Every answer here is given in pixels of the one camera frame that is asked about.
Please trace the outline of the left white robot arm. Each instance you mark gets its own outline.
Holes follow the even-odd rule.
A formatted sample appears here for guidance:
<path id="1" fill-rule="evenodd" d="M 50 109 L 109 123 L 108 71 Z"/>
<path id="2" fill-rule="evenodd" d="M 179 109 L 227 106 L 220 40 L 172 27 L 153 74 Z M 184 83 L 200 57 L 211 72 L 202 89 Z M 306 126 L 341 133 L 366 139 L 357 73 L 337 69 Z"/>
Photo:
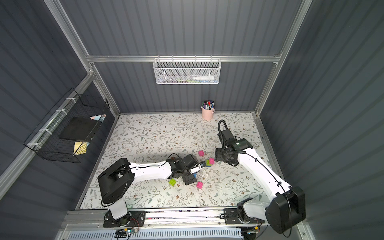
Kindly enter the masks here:
<path id="1" fill-rule="evenodd" d="M 130 163 L 127 158 L 121 158 L 98 176 L 101 203 L 108 208 L 111 218 L 119 221 L 129 216 L 124 195 L 132 184 L 183 177 L 188 185 L 190 178 L 201 168 L 201 164 L 192 154 L 184 158 L 169 157 L 165 161 L 149 164 Z"/>

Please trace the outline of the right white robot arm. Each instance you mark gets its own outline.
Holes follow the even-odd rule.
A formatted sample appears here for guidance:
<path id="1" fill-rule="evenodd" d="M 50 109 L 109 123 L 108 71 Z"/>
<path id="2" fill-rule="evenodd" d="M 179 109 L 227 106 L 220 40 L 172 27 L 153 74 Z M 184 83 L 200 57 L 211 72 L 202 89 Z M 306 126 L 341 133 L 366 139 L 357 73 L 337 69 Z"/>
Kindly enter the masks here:
<path id="1" fill-rule="evenodd" d="M 257 154 L 253 148 L 231 151 L 229 147 L 217 148 L 215 161 L 233 167 L 243 166 L 262 187 L 268 200 L 261 202 L 247 198 L 237 205 L 235 214 L 225 214 L 225 218 L 237 218 L 242 223 L 258 219 L 268 222 L 278 234 L 283 234 L 306 219 L 306 197 L 300 187 L 292 187 L 279 177 Z"/>

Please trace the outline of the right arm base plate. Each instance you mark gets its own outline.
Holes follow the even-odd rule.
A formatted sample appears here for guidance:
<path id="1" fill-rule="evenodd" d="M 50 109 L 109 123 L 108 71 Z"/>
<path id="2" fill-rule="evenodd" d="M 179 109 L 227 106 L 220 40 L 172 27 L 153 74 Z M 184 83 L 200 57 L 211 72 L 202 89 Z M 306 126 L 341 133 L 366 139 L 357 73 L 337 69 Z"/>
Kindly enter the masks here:
<path id="1" fill-rule="evenodd" d="M 244 211 L 235 208 L 225 208 L 221 217 L 225 220 L 227 225 L 239 225 L 239 224 L 253 224 L 260 225 L 266 221 L 248 217 Z"/>

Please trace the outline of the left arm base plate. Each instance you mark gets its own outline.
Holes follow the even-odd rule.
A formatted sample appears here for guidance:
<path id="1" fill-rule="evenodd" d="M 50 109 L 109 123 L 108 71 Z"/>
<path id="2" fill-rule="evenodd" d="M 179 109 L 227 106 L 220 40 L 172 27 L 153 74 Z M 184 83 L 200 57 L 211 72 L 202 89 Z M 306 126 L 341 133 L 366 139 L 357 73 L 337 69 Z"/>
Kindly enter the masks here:
<path id="1" fill-rule="evenodd" d="M 110 210 L 104 216 L 104 228 L 133 228 L 143 227 L 146 217 L 146 211 L 128 211 L 122 218 L 115 220 Z"/>

